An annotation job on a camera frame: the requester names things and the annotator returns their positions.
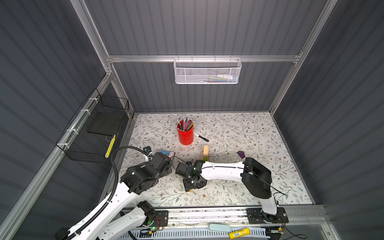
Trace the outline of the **purple block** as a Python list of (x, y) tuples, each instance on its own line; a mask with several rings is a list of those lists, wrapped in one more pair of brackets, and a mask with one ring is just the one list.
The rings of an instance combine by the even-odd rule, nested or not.
[(241, 159), (244, 159), (246, 157), (245, 153), (243, 151), (237, 151), (237, 154)]

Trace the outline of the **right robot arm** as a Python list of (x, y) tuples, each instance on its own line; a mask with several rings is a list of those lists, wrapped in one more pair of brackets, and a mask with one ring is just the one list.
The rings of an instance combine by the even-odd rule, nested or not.
[(247, 209), (250, 224), (287, 224), (289, 218), (284, 208), (279, 207), (272, 190), (272, 172), (254, 160), (232, 164), (196, 161), (179, 163), (176, 174), (183, 177), (185, 190), (205, 187), (208, 181), (225, 180), (243, 183), (248, 192), (260, 199), (260, 208)]

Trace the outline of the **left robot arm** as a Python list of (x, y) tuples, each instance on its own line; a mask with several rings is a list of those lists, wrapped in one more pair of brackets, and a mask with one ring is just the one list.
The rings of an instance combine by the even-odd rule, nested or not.
[(160, 178), (172, 173), (173, 160), (163, 153), (155, 153), (149, 161), (127, 169), (111, 193), (83, 220), (66, 230), (60, 229), (57, 240), (96, 239), (117, 213), (142, 192), (153, 187)]

